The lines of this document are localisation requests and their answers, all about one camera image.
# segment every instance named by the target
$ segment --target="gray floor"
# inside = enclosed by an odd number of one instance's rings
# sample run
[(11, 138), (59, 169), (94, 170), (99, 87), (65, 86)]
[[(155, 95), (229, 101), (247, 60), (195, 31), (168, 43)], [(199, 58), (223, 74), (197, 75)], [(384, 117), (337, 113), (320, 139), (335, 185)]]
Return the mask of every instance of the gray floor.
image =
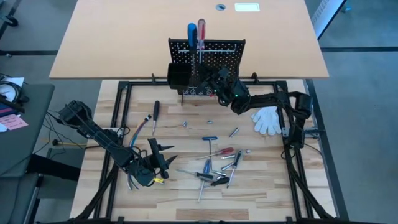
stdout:
[[(306, 0), (308, 11), (319, 0)], [(21, 25), (9, 27), (0, 40), (2, 50), (57, 50), (76, 0), (22, 0), (15, 17)], [(352, 10), (339, 13), (320, 40), (322, 47), (398, 45), (398, 1), (349, 0)], [(330, 78), (315, 80), (326, 130), (350, 219), (396, 223), (398, 207), (394, 142), (398, 109), (396, 89), (398, 52), (325, 53)], [(72, 99), (94, 108), (100, 81), (49, 80), (54, 56), (0, 57), (0, 72), (23, 75), (29, 83), (53, 83), (50, 106), (59, 110)], [(83, 139), (71, 129), (57, 131), (76, 142)], [(42, 130), (39, 139), (48, 138)], [(40, 204), (37, 220), (65, 220), (72, 199), (47, 200)]]

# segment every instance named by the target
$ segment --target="pegboard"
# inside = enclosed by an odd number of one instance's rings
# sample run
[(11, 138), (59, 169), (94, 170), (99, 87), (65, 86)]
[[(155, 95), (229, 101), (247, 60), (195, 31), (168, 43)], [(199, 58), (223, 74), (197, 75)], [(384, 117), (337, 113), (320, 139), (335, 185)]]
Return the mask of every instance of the pegboard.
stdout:
[[(205, 40), (205, 49), (201, 53), (201, 62), (208, 67), (221, 68), (225, 66), (230, 74), (227, 77), (233, 81), (239, 76), (239, 64), (241, 63), (245, 40)], [(209, 88), (201, 89), (201, 81), (198, 74), (199, 50), (192, 60), (189, 51), (188, 40), (169, 39), (170, 54), (173, 63), (189, 63), (192, 67), (188, 89), (178, 90), (179, 95), (210, 95)]]

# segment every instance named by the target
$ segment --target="wooden tabletop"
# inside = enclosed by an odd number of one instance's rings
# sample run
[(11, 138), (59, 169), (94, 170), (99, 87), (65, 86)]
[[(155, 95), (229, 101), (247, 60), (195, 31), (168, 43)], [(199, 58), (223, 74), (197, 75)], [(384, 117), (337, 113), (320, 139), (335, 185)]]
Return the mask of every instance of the wooden tabletop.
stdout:
[[(237, 11), (245, 2), (259, 11)], [(186, 39), (200, 18), (206, 39), (246, 39), (241, 77), (328, 77), (304, 0), (80, 0), (50, 78), (166, 77), (168, 38)]]
[[(302, 80), (289, 80), (290, 91), (304, 91)], [(103, 81), (95, 109), (94, 120), (102, 127), (111, 122), (113, 105), (118, 81)], [(251, 94), (272, 92), (267, 86), (250, 86)], [(127, 124), (131, 133), (126, 136), (127, 145), (137, 125), (151, 114), (154, 101), (160, 101), (160, 115), (157, 121), (155, 137), (163, 146), (175, 146), (163, 153), (165, 158), (178, 155), (168, 170), (170, 178), (165, 185), (154, 184), (152, 187), (140, 187), (130, 191), (126, 185), (126, 175), (120, 171), (114, 200), (112, 219), (125, 216), (125, 220), (285, 220), (286, 216), (294, 217), (292, 194), (287, 175), (286, 163), (280, 158), (283, 151), (282, 138), (262, 136), (254, 132), (251, 115), (256, 110), (236, 115), (229, 108), (220, 106), (216, 99), (207, 96), (185, 96), (183, 106), (181, 97), (168, 86), (134, 86), (129, 107)], [(181, 123), (187, 121), (186, 128)], [(239, 127), (233, 137), (228, 135)], [(150, 151), (147, 138), (151, 138), (152, 121), (146, 124), (139, 134), (136, 145)], [(196, 157), (209, 153), (208, 142), (203, 136), (218, 136), (212, 141), (212, 150), (226, 147), (250, 149), (235, 172), (232, 185), (226, 188), (219, 185), (204, 190), (202, 200), (198, 203), (200, 181), (176, 169), (201, 171), (204, 160)], [(306, 143), (318, 148), (316, 140), (307, 139)], [(327, 212), (334, 215), (328, 180), (320, 154), (305, 146), (302, 149), (303, 163), (308, 186)], [(94, 196), (98, 189), (104, 149), (87, 149), (80, 179), (73, 202), (71, 217), (78, 215)], [(230, 161), (213, 157), (213, 169)], [(302, 211), (302, 193), (299, 191)], [(105, 196), (102, 213), (106, 209)]]

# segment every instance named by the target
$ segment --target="pink paper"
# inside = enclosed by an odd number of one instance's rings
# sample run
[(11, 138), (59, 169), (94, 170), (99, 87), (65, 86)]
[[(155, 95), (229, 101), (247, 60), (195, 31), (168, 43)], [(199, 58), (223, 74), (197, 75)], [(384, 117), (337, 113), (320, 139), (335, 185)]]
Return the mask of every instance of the pink paper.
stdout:
[(0, 118), (0, 123), (10, 130), (28, 126), (28, 124), (15, 114), (4, 116)]

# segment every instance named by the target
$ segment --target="white glove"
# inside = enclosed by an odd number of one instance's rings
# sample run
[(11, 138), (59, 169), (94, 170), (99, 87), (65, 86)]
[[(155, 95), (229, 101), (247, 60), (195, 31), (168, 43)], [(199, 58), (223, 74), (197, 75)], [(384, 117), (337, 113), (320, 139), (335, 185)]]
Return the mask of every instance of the white glove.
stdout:
[(251, 116), (253, 122), (256, 123), (254, 130), (261, 134), (273, 136), (275, 133), (280, 134), (282, 131), (279, 126), (279, 116), (276, 112), (276, 106), (268, 106), (261, 108), (256, 114)]

